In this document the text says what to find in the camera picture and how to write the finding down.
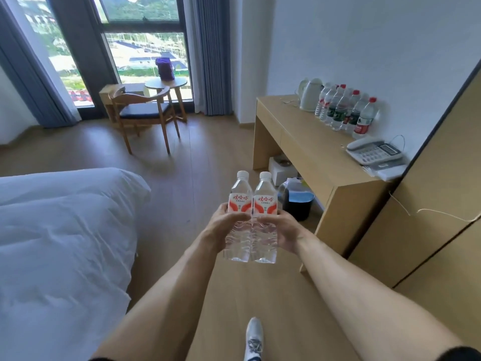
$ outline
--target wooden chair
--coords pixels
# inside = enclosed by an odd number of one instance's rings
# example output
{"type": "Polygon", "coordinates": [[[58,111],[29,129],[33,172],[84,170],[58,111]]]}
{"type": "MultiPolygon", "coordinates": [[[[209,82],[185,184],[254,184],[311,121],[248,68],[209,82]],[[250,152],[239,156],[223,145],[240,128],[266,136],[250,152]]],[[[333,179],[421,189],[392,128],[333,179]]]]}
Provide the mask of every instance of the wooden chair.
{"type": "Polygon", "coordinates": [[[176,126],[177,136],[180,138],[179,128],[177,126],[177,117],[170,95],[168,95],[169,103],[162,102],[163,97],[168,94],[169,90],[169,87],[166,87],[157,95],[146,97],[137,94],[127,94],[125,93],[125,88],[122,87],[115,91],[111,96],[115,116],[117,118],[117,122],[119,123],[120,129],[122,130],[125,145],[127,146],[130,154],[132,154],[132,150],[130,149],[129,139],[127,138],[127,134],[125,132],[124,123],[133,125],[138,137],[141,136],[139,133],[139,127],[137,126],[138,124],[161,124],[162,131],[164,132],[167,153],[170,154],[169,142],[167,140],[167,130],[165,127],[165,116],[172,116],[176,126]]]}

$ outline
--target black chair cushion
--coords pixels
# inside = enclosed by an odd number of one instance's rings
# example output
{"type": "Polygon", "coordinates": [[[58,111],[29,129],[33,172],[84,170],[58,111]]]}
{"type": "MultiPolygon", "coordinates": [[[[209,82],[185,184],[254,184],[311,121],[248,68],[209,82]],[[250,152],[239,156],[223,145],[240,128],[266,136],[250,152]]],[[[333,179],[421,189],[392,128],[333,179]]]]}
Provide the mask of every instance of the black chair cushion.
{"type": "MultiPolygon", "coordinates": [[[[169,104],[162,103],[162,114],[169,109],[169,104]]],[[[130,104],[120,112],[122,119],[158,119],[159,109],[156,103],[130,104]]]]}

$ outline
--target forearm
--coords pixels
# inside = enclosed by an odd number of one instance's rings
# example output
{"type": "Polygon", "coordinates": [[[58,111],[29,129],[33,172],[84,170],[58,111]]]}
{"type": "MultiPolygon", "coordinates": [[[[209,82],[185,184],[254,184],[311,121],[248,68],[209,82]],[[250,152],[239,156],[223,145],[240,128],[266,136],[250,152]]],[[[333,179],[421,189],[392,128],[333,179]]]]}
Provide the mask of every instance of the forearm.
{"type": "Polygon", "coordinates": [[[297,251],[346,336],[364,360],[434,360],[461,341],[406,297],[303,232],[297,251]]]}
{"type": "Polygon", "coordinates": [[[181,360],[194,337],[217,251],[204,231],[124,317],[95,357],[181,360]]]}

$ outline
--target white box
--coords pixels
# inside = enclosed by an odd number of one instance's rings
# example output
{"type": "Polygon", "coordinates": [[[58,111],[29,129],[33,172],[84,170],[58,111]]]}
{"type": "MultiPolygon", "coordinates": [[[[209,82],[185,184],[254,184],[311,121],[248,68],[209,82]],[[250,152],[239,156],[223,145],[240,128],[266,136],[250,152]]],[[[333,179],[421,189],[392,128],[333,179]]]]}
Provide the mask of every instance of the white box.
{"type": "Polygon", "coordinates": [[[274,157],[269,158],[269,172],[272,174],[272,181],[275,186],[284,183],[289,177],[297,176],[297,170],[294,165],[282,166],[274,160],[274,157]]]}

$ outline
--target water bottle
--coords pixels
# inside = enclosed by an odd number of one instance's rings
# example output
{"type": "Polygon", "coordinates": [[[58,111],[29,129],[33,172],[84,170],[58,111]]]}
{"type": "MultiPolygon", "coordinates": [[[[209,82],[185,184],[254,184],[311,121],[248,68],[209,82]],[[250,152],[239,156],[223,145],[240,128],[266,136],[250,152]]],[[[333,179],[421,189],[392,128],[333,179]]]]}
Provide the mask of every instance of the water bottle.
{"type": "Polygon", "coordinates": [[[346,127],[346,133],[349,135],[352,135],[354,133],[354,128],[357,125],[357,121],[359,120],[359,116],[361,115],[361,111],[366,107],[368,102],[364,100],[364,98],[361,98],[356,105],[354,105],[354,108],[352,108],[351,116],[349,117],[349,121],[347,123],[346,127]]]}
{"type": "Polygon", "coordinates": [[[349,110],[349,100],[351,99],[351,96],[352,89],[347,89],[337,103],[336,109],[334,110],[334,116],[330,123],[330,126],[335,131],[340,130],[340,127],[342,127],[347,111],[349,110]]]}
{"type": "MultiPolygon", "coordinates": [[[[249,185],[249,172],[239,171],[237,181],[230,190],[227,212],[249,213],[251,211],[252,189],[249,185]]],[[[237,222],[225,238],[224,258],[242,262],[249,261],[251,234],[251,221],[237,222]]]]}
{"type": "Polygon", "coordinates": [[[372,123],[376,115],[378,114],[378,108],[376,107],[377,99],[372,97],[369,99],[369,104],[361,111],[361,115],[357,121],[352,137],[360,139],[366,136],[369,130],[369,125],[372,123]]]}
{"type": "Polygon", "coordinates": [[[319,119],[322,122],[325,122],[326,119],[328,118],[329,105],[330,105],[330,102],[332,101],[332,98],[334,97],[334,95],[336,95],[338,87],[339,87],[339,85],[337,85],[337,84],[333,85],[330,88],[330,90],[327,92],[326,96],[324,97],[324,104],[322,105],[322,109],[321,109],[321,112],[319,114],[319,119]]]}
{"type": "Polygon", "coordinates": [[[349,106],[347,108],[347,114],[344,118],[344,121],[342,122],[342,126],[340,127],[341,130],[347,131],[349,120],[351,120],[352,110],[354,109],[354,107],[356,106],[356,104],[358,103],[358,101],[360,99],[361,99],[360,91],[354,90],[352,92],[351,99],[349,100],[349,106]]]}
{"type": "Polygon", "coordinates": [[[251,258],[256,262],[275,263],[277,257],[277,228],[262,224],[256,217],[277,214],[277,191],[270,172],[261,172],[261,181],[254,193],[251,258]]]}
{"type": "Polygon", "coordinates": [[[339,88],[337,89],[336,94],[332,98],[332,101],[330,102],[329,107],[328,107],[328,117],[324,121],[326,123],[326,125],[330,126],[330,123],[334,118],[334,113],[336,112],[337,104],[339,103],[340,99],[342,99],[342,97],[344,96],[345,89],[346,89],[346,85],[341,84],[339,86],[339,88]]]}
{"type": "Polygon", "coordinates": [[[329,90],[330,90],[330,84],[327,83],[319,95],[319,102],[317,103],[316,111],[314,112],[314,115],[316,116],[321,115],[321,110],[322,110],[322,107],[324,106],[324,98],[326,97],[329,90]]]}

